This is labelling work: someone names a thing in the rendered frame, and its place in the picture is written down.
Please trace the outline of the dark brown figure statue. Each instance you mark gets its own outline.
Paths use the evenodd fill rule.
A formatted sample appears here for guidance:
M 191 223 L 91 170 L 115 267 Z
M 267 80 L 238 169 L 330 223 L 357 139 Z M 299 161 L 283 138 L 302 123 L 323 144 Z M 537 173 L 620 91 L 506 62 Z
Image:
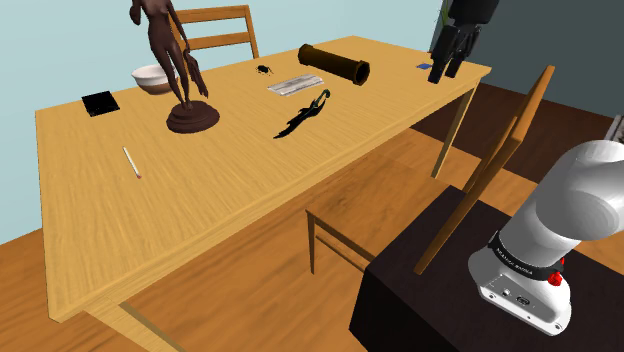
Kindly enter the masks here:
M 220 118 L 218 111 L 204 101 L 192 101 L 189 97 L 189 81 L 204 97 L 208 97 L 208 90 L 197 60 L 190 55 L 189 41 L 171 0 L 132 0 L 129 16 L 135 25 L 141 24 L 141 13 L 149 22 L 150 49 L 179 101 L 166 120 L 167 127 L 185 134 L 214 126 Z

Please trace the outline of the white and brown bowl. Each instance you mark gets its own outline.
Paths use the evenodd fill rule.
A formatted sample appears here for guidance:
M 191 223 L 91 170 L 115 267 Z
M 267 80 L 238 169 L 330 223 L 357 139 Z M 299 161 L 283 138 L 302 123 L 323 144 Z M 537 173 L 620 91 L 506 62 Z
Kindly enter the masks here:
M 172 91 L 168 77 L 160 64 L 137 68 L 131 75 L 136 84 L 148 94 L 161 95 Z

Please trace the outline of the dark brown tube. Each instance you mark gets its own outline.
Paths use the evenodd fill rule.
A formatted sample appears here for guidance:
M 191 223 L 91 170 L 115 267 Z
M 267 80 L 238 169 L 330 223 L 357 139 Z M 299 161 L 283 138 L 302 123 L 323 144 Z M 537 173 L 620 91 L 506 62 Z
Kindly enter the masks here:
M 303 44 L 297 54 L 299 63 L 312 66 L 333 75 L 363 85 L 370 75 L 370 64 L 363 60 L 353 60 L 334 53 Z

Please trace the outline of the grey folded newspaper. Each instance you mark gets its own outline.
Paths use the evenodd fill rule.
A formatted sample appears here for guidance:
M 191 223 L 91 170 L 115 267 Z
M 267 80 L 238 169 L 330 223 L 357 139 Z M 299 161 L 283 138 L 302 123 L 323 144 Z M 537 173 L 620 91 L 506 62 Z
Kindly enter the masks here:
M 277 83 L 268 87 L 268 90 L 280 96 L 290 96 L 301 90 L 323 84 L 321 77 L 313 74 L 304 74 L 287 81 Z

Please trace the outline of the black dagger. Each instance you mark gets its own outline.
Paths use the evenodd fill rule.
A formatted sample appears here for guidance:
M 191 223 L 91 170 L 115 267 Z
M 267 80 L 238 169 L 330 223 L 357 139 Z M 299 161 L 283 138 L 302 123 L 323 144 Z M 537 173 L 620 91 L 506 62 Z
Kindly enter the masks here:
M 322 111 L 326 100 L 330 97 L 330 90 L 324 89 L 318 98 L 313 100 L 308 107 L 301 108 L 298 114 L 287 122 L 288 127 L 274 136 L 274 139 L 283 138 L 289 135 L 306 119 L 317 116 Z

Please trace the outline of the dark robot stand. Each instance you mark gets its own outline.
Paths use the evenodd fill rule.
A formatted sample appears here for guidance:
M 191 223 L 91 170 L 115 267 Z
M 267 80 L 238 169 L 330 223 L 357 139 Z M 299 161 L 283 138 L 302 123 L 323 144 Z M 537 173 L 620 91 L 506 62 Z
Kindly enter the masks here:
M 565 257 L 572 314 L 557 336 L 480 297 L 468 258 L 509 219 L 483 202 L 414 273 L 463 197 L 447 187 L 366 267 L 349 329 L 368 352 L 624 352 L 624 276 L 577 251 Z

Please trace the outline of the black flat square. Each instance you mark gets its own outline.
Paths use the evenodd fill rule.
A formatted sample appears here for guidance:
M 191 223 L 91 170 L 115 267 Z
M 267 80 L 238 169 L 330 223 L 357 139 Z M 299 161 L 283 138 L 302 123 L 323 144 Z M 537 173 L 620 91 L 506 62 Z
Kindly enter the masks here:
M 120 107 L 110 91 L 103 91 L 81 97 L 90 117 L 119 110 Z

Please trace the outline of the wooden chair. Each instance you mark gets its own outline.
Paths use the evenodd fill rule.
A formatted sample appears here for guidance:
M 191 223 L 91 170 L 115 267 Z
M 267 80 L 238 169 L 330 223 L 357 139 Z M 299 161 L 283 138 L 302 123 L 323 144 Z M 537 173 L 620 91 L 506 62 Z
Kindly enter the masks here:
M 260 57 L 251 11 L 248 5 L 179 10 L 176 12 L 176 15 L 181 24 L 244 19 L 246 24 L 246 30 L 244 32 L 189 38 L 190 49 L 200 50 L 248 43 L 251 48 L 252 57 L 254 59 Z
M 475 168 L 465 197 L 429 243 L 414 272 L 422 274 L 486 187 L 523 142 L 555 71 L 549 65 L 535 82 L 496 144 Z M 448 185 L 401 163 L 371 155 L 347 171 L 306 209 L 310 270 L 320 242 L 363 271 Z

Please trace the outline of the white pen with red tip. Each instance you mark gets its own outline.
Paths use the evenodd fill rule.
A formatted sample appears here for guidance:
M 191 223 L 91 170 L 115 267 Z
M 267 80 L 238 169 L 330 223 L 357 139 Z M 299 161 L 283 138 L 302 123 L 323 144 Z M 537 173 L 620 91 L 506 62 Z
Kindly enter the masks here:
M 133 170 L 133 173 L 135 174 L 137 179 L 141 179 L 142 175 L 140 174 L 140 172 L 139 172 L 139 170 L 138 170 L 134 160 L 132 159 L 131 154 L 129 153 L 128 149 L 125 146 L 122 146 L 122 150 L 123 150 L 124 155 L 127 158 L 128 162 L 129 162 L 129 164 L 130 164 L 130 166 L 131 166 L 131 168 Z

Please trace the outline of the light wooden table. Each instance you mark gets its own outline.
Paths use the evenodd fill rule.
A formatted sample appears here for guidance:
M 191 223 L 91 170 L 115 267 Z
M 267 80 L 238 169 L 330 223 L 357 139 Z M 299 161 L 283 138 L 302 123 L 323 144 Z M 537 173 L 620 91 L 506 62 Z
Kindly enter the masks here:
M 469 95 L 488 68 L 466 62 L 428 81 L 430 56 L 357 36 L 321 49 L 370 64 L 361 85 L 323 73 L 322 111 L 274 139 L 321 92 L 282 97 L 268 87 L 303 75 L 295 51 L 207 70 L 211 128 L 176 134 L 172 94 L 115 93 L 120 109 L 90 117 L 75 101 L 36 112 L 47 307 L 64 322 L 88 312 L 151 352 L 171 344 L 122 306 L 131 296 L 226 240 L 411 125 Z M 141 179 L 124 155 L 125 146 Z

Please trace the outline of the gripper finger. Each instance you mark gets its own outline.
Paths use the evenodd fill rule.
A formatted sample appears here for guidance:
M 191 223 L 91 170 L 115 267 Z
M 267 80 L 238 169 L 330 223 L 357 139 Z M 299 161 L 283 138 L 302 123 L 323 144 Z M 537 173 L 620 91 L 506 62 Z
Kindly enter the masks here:
M 442 28 L 431 53 L 433 63 L 428 76 L 428 81 L 430 83 L 437 84 L 440 81 L 446 65 L 456 51 L 459 36 L 460 30 L 455 26 L 445 25 Z
M 471 54 L 481 32 L 481 27 L 466 27 L 462 29 L 453 44 L 453 50 L 445 72 L 446 77 L 454 78 L 464 60 Z

